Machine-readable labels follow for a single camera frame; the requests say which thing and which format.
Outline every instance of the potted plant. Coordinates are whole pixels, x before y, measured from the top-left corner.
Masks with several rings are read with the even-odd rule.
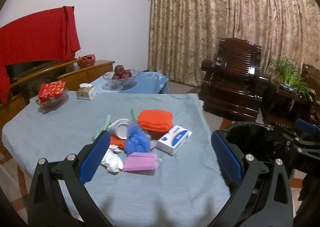
[[[283,59],[274,58],[271,63],[278,73],[280,79],[280,87],[287,91],[297,91],[300,97],[312,101],[310,93],[315,94],[314,90],[303,81],[295,70],[295,62],[288,57]]]

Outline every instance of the floral curtain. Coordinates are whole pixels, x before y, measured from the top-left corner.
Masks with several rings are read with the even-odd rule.
[[[227,37],[261,45],[263,72],[273,56],[320,69],[315,0],[152,0],[148,68],[200,85],[202,60],[213,59],[219,38]]]

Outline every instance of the blue gripper pad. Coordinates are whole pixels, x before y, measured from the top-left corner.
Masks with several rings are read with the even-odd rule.
[[[110,145],[109,133],[104,132],[98,140],[95,140],[95,142],[96,144],[80,166],[79,181],[82,185],[92,180],[102,158],[107,152]]]
[[[239,185],[242,179],[241,165],[216,131],[211,135],[211,145],[229,180]]]
[[[301,130],[303,133],[308,134],[309,136],[314,136],[317,132],[316,127],[309,122],[306,122],[302,119],[297,119],[294,127]]]

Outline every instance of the blue and white box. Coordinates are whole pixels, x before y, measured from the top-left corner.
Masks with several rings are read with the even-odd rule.
[[[157,148],[174,155],[178,149],[185,143],[185,141],[192,134],[191,131],[175,125],[169,130],[167,134],[162,136],[157,142]]]

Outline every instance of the green plant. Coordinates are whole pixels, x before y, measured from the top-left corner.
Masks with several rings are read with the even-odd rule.
[[[287,57],[283,59],[273,59],[271,63],[276,69],[281,83],[297,88],[297,92],[301,97],[303,96],[306,100],[312,101],[310,92],[314,93],[314,90],[310,89],[298,75],[298,72],[295,70],[295,62],[292,59]]]

